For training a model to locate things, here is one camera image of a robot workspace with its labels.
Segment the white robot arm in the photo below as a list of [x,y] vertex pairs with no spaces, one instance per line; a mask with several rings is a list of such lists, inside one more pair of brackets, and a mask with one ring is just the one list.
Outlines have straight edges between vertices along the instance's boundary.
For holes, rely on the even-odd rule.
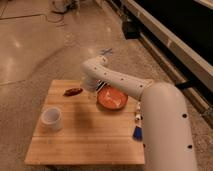
[[94,92],[99,80],[140,102],[145,171],[198,171],[187,105],[173,84],[113,71],[104,56],[82,63],[83,87]]

